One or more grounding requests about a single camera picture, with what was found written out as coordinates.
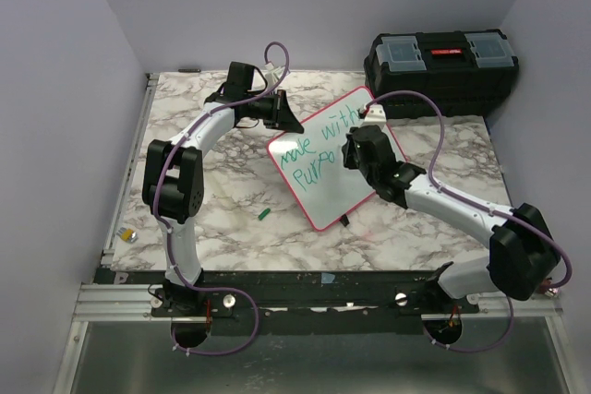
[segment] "black clamp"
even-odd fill
[[[253,65],[232,62],[223,87],[214,92],[205,102],[235,103],[261,94],[262,91],[251,90],[255,69]],[[260,119],[269,129],[304,133],[304,127],[289,107],[284,90],[277,90],[256,101],[234,107],[234,125],[236,126],[244,117]]]
[[[524,203],[513,216],[552,238],[536,207]],[[495,226],[490,237],[488,272],[497,288],[515,300],[527,300],[560,261],[552,245],[514,221]]]
[[[141,199],[154,213],[156,186],[168,154],[173,149],[169,141],[153,140],[146,153],[146,170],[141,189]],[[161,216],[185,223],[193,217],[203,203],[203,159],[195,148],[179,148],[170,168],[179,168],[178,178],[166,175],[160,194],[158,212]]]
[[[426,171],[398,161],[392,145],[377,125],[352,127],[342,147],[344,167],[359,170],[380,198],[407,209],[404,191]]]

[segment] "small yellow object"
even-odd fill
[[[117,231],[117,235],[125,242],[129,242],[131,244],[138,240],[138,235],[131,228],[121,227],[119,228],[119,231]]]

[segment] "red whiteboard frame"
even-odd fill
[[[358,91],[358,90],[366,90],[369,93],[370,97],[373,97],[373,95],[371,94],[371,91],[367,88],[367,87],[357,87],[354,90],[351,90],[349,92],[347,92],[343,97],[337,99],[336,101],[332,101],[331,103],[329,103],[328,105],[320,108],[319,110],[317,110],[314,114],[309,115],[308,117],[306,117],[304,120],[301,121],[301,124],[304,124],[306,121],[310,120],[312,117],[314,117],[317,114],[320,114],[322,112],[324,112],[325,110],[328,110],[329,108],[331,108],[333,105],[337,104],[339,101],[341,101],[342,99],[344,99],[345,97],[348,97],[349,95],[353,94],[354,92]],[[400,146],[400,143],[398,142],[398,138],[396,138],[396,135],[394,134],[394,132],[392,131],[392,129],[390,128],[389,125],[386,125],[388,127],[388,129],[390,130],[390,133],[392,134],[392,137],[394,139],[394,141],[396,142],[396,145],[398,146],[398,149],[400,150],[400,152],[403,153],[404,156],[404,161],[408,161],[408,158],[406,157],[406,154],[404,154],[403,151],[403,147]],[[302,209],[302,211],[304,212],[304,215],[306,216],[306,219],[308,219],[308,221],[310,222],[310,225],[312,225],[312,228],[314,228],[315,231],[317,232],[323,232],[328,230],[329,228],[331,228],[334,223],[336,223],[337,221],[340,220],[340,218],[335,219],[334,221],[332,221],[331,223],[329,223],[328,225],[326,225],[326,227],[320,229],[317,228],[316,225],[314,224],[314,222],[312,221],[312,219],[308,216],[308,213],[306,212],[306,209],[304,208],[304,205],[302,205],[302,202],[299,200],[299,198],[297,198],[297,194],[294,191],[294,188],[289,184],[289,181],[287,180],[287,178],[285,177],[285,174],[283,174],[283,171],[281,170],[281,167],[279,166],[279,164],[277,164],[277,162],[275,161],[275,158],[271,155],[271,152],[269,151],[269,146],[270,144],[277,140],[278,138],[282,137],[285,134],[285,132],[282,132],[279,136],[275,136],[274,138],[272,138],[271,140],[269,140],[269,142],[267,142],[267,154],[269,155],[269,157],[271,158],[273,164],[275,165],[275,168],[277,169],[277,171],[279,172],[279,174],[281,175],[281,177],[283,178],[283,181],[285,182],[285,184],[287,185],[287,187],[289,188],[289,190],[291,191],[292,195],[295,198],[295,201],[297,202],[297,205],[299,205],[299,207]],[[349,210],[347,210],[344,214],[350,214],[353,210],[359,208],[363,203],[367,202],[370,198],[374,197],[376,194],[376,192],[374,191],[373,193],[369,194],[369,196],[365,197],[363,200],[361,200],[359,203],[357,203],[356,205],[354,205],[352,208],[350,208]]]

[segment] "green marker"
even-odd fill
[[[262,221],[265,217],[267,217],[267,214],[269,214],[271,212],[271,208],[267,208],[264,211],[262,211],[259,214],[259,220]]]

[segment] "whiteboard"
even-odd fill
[[[341,147],[358,110],[373,100],[366,87],[344,95],[302,121],[304,134],[282,133],[267,145],[275,167],[316,231],[324,231],[375,194],[360,171],[343,167]],[[403,152],[387,126],[396,158]]]

